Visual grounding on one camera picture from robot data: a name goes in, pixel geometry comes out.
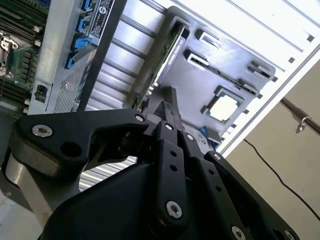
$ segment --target circuit board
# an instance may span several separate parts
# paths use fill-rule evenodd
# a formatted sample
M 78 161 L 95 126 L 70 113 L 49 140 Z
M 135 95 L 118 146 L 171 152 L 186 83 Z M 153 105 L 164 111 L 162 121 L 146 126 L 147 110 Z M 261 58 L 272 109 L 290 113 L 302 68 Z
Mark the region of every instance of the circuit board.
M 23 108 L 34 87 L 50 1 L 0 0 L 0 96 Z
M 31 91 L 35 81 L 38 51 L 31 44 L 13 36 L 11 38 L 18 43 L 19 48 L 11 53 L 9 71 L 12 73 L 12 77 L 6 77 L 5 80 Z
M 159 57 L 156 65 L 153 67 L 142 93 L 137 97 L 134 109 L 139 109 L 145 96 L 151 94 L 154 87 L 158 87 L 169 71 L 171 64 L 179 54 L 180 49 L 186 41 L 189 31 L 186 27 L 177 22 L 169 33 L 167 43 L 165 44 L 161 56 Z

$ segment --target green circuit board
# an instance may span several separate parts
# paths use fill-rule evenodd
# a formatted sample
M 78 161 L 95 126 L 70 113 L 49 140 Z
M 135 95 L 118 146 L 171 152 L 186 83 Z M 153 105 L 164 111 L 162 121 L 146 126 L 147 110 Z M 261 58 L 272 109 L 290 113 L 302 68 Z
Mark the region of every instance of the green circuit board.
M 13 77 L 5 80 L 25 90 L 32 91 L 37 69 L 38 51 L 31 44 L 15 39 L 19 48 L 10 53 L 9 71 Z

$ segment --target metal grille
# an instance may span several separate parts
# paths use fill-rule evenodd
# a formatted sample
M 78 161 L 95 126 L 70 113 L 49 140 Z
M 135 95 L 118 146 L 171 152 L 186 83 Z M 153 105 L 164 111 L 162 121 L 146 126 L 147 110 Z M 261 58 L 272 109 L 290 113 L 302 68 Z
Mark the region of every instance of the metal grille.
M 54 107 L 54 113 L 67 113 L 71 111 L 71 108 L 75 103 L 78 87 L 85 69 L 85 67 L 79 67 L 65 80 L 63 80 L 59 91 L 59 97 Z
M 93 185 L 101 182 L 102 180 L 111 177 L 119 171 L 131 166 L 136 163 L 137 158 L 129 156 L 125 161 L 119 163 L 103 164 L 95 167 L 81 174 L 79 189 L 80 191 L 86 190 Z

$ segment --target ventilated metal panel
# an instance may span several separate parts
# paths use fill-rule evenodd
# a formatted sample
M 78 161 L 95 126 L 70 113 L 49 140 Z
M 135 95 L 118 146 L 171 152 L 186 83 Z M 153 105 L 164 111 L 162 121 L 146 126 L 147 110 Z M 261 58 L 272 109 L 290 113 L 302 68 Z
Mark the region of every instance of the ventilated metal panel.
M 223 152 L 320 44 L 319 0 L 128 0 L 87 110 L 121 108 L 169 7 L 221 31 L 276 68 L 246 114 L 226 132 Z
M 136 162 L 136 158 L 129 156 L 126 161 L 120 163 L 104 164 L 81 174 L 79 188 L 81 191 L 105 180 L 117 172 L 131 166 Z
M 59 96 L 54 107 L 54 113 L 68 113 L 75 104 L 78 87 L 85 68 L 78 68 L 61 83 Z

